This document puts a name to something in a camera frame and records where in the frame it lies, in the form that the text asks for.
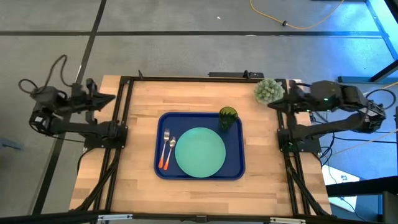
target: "fork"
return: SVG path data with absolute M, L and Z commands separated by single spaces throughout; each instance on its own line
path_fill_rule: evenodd
M 167 170 L 167 168 L 169 168 L 170 154 L 172 153 L 174 146 L 175 146 L 175 137 L 173 137 L 172 140 L 170 141 L 170 151 L 169 151 L 169 155 L 167 156 L 166 165 L 164 165 L 164 170 Z
M 164 145 L 163 145 L 163 150 L 162 150 L 162 156 L 160 157 L 159 165 L 157 166 L 160 169 L 163 168 L 164 149 L 166 148 L 166 143 L 169 140 L 169 137 L 170 137 L 170 130 L 168 128 L 166 128 L 164 130 L 164 135 L 163 135 Z

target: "yellow cable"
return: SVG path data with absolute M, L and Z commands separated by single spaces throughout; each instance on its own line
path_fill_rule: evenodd
M 397 131 L 398 131 L 398 128 L 395 129 L 395 130 L 393 130 L 393 131 L 391 131 L 391 132 L 389 132 L 388 134 L 382 135 L 382 136 L 380 136 L 380 137 L 378 137 L 378 138 L 376 138 L 376 139 L 372 139 L 372 140 L 369 140 L 369 141 L 367 141 L 367 142 L 364 142 L 364 143 L 361 143 L 361 144 L 358 144 L 358 145 L 351 146 L 351 147 L 348 147 L 348 148 L 346 148 L 346 149 L 343 149 L 343 150 L 341 150 L 340 152 L 333 153 L 332 156 L 334 156 L 334 155 L 336 155 L 336 154 L 339 154 L 339 153 L 342 153 L 342 152 L 344 152 L 344 151 L 350 150 L 350 149 L 354 149 L 354 148 L 359 147 L 359 146 L 363 146 L 363 145 L 365 145 L 365 144 L 369 144 L 370 142 L 377 141 L 377 140 L 382 139 L 382 138 L 384 138 L 384 137 L 386 137 L 386 136 L 389 136 L 390 134 L 394 134 L 394 133 L 396 133 Z
M 279 22 L 280 24 L 284 23 L 283 21 L 280 21 L 280 20 L 276 19 L 275 17 L 272 17 L 270 15 L 267 15 L 267 14 L 265 14 L 263 12 L 260 12 L 257 9 L 255 9 L 254 6 L 253 6 L 252 0 L 249 0 L 249 2 L 250 2 L 250 7 L 251 7 L 251 9 L 253 9 L 254 12 L 256 12 L 256 13 L 262 15 L 262 16 L 268 17 L 268 18 L 270 18 L 272 20 L 275 20 L 275 21 Z M 323 18 L 321 21 L 317 22 L 314 25 L 310 25 L 310 26 L 307 26 L 307 27 L 297 27 L 297 26 L 290 25 L 288 23 L 286 23 L 286 25 L 291 27 L 291 28 L 294 28 L 294 29 L 310 29 L 312 27 L 315 27 L 315 26 L 321 24 L 322 22 L 324 22 L 327 18 L 329 18 L 342 5 L 343 2 L 344 2 L 344 0 L 341 0 L 340 4 L 334 10 L 332 10 L 332 12 L 329 13 L 329 15 L 325 16 L 325 18 Z
M 386 85 L 386 86 L 384 86 L 384 87 L 382 87 L 382 88 L 380 88 L 380 89 L 390 88 L 390 87 L 392 87 L 392 86 L 394 86 L 394 85 L 396 85 L 396 84 L 398 84 L 398 82 L 395 82 L 395 83 L 390 84 L 390 85 Z
M 398 82 L 395 82 L 395 83 L 390 84 L 390 85 L 386 85 L 385 87 L 382 87 L 382 89 L 390 88 L 390 87 L 392 87 L 392 86 L 394 86 L 396 84 L 398 84 Z

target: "black stripe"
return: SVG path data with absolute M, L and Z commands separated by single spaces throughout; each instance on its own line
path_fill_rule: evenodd
M 142 35 L 258 35 L 258 36 L 321 36 L 382 37 L 378 31 L 0 31 L 0 36 L 142 36 Z
M 81 81 L 83 80 L 83 76 L 85 75 L 88 59 L 90 58 L 91 50 L 94 45 L 95 36 L 98 31 L 98 27 L 100 26 L 101 18 L 105 10 L 105 5 L 106 5 L 106 0 L 101 0 L 98 13 L 94 21 L 94 26 L 93 29 L 91 30 L 90 38 L 88 39 L 86 50 L 85 53 L 83 54 L 83 59 L 81 60 L 80 64 L 81 67 L 76 78 L 76 82 L 78 83 L 81 83 Z
M 378 36 L 378 31 L 99 31 L 97 36 L 258 35 L 258 36 Z
M 53 36 L 53 37 L 68 37 L 68 36 L 88 36 L 89 31 L 0 31 L 0 36 Z
M 100 25 L 100 21 L 101 21 L 101 18 L 102 18 L 102 14 L 104 12 L 105 4 L 106 4 L 106 0 L 102 0 L 101 4 L 99 5 L 97 17 L 95 19 L 95 23 L 94 23 L 93 29 L 91 31 L 91 34 L 90 34 L 90 38 L 88 39 L 88 43 L 87 43 L 87 46 L 86 46 L 85 54 L 84 54 L 83 60 L 81 62 L 81 69 L 79 71 L 76 83 L 81 83 L 81 81 L 83 79 L 84 71 L 85 71 L 85 68 L 87 66 L 87 61 L 88 61 L 88 58 L 89 58 L 90 53 L 91 53 L 91 48 L 93 47 L 95 33 L 98 30 L 98 27 Z M 63 120 L 64 120 L 64 122 L 69 122 L 70 118 L 71 118 L 71 115 L 67 115 L 66 117 L 63 118 Z M 60 157 L 60 153 L 61 153 L 61 149 L 62 149 L 62 145 L 63 145 L 63 139 L 65 137 L 65 133 L 60 134 L 58 137 L 59 138 L 57 140 L 55 140 L 53 153 L 52 153 L 51 158 L 50 158 L 49 166 L 47 167 L 47 170 L 45 171 L 44 179 L 43 179 L 42 185 L 40 186 L 40 191 L 39 191 L 39 194 L 37 196 L 37 200 L 35 202 L 35 205 L 33 207 L 33 211 L 32 211 L 33 215 L 37 215 L 37 214 L 42 213 L 43 206 L 44 206 L 44 203 L 45 203 L 45 199 L 46 199 L 47 194 L 49 192 L 51 180 L 52 180 L 52 177 L 54 175 L 55 168 L 57 167 L 58 158 Z
M 372 4 L 369 2 L 369 0 L 366 0 L 366 6 L 368 7 L 369 12 L 371 13 L 374 22 L 376 23 L 377 28 L 379 29 L 380 33 L 382 34 L 382 37 L 384 39 L 384 42 L 387 45 L 388 50 L 391 53 L 391 56 L 394 60 L 398 60 L 398 54 L 394 48 L 394 46 L 392 45 L 390 38 L 388 36 L 388 34 L 386 33 L 386 30 L 384 30 L 383 25 L 381 24 L 375 10 L 372 7 Z
M 69 121 L 70 117 L 71 115 L 67 115 L 63 119 Z M 51 180 L 54 175 L 55 168 L 57 167 L 58 158 L 61 154 L 63 139 L 65 138 L 65 135 L 65 133 L 58 135 L 58 139 L 55 141 L 49 165 L 47 166 L 47 170 L 45 171 L 43 182 L 32 211 L 33 215 L 38 215 L 42 213 L 45 198 L 47 197 L 47 193 L 49 192 Z

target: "green glass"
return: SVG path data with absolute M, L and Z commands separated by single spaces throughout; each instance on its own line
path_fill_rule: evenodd
M 228 130 L 238 118 L 238 112 L 230 106 L 222 108 L 219 112 L 220 115 L 220 129 L 222 131 Z

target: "wooden table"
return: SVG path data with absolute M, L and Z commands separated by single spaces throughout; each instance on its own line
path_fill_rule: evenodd
M 100 92 L 116 95 L 119 79 L 119 76 L 104 76 Z M 291 216 L 286 170 L 276 137 L 276 112 L 255 100 L 254 86 L 254 83 L 134 82 L 127 119 L 129 134 L 121 154 L 111 211 Z M 235 108 L 243 123 L 244 175 L 235 181 L 159 178 L 154 172 L 154 152 L 160 116 L 170 111 L 219 112 L 224 106 Z M 96 117 L 99 121 L 111 120 L 113 108 L 114 101 L 96 113 Z M 307 113 L 299 114 L 297 119 L 299 123 L 310 124 Z M 96 185 L 103 154 L 104 149 L 95 149 L 82 159 L 70 208 L 79 206 Z M 308 189 L 323 209 L 330 212 L 320 163 L 310 153 L 301 153 L 301 158 Z M 299 192 L 296 186 L 298 207 L 303 212 Z

